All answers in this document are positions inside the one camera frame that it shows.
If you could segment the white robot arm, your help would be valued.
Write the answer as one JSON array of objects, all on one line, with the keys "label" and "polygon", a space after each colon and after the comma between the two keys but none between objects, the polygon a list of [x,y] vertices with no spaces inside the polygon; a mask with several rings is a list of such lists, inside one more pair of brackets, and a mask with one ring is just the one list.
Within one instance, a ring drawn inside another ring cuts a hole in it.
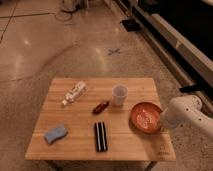
[{"label": "white robot arm", "polygon": [[165,110],[160,114],[161,124],[168,128],[176,128],[181,121],[187,121],[209,139],[213,140],[213,118],[201,112],[202,101],[196,95],[172,98]]}]

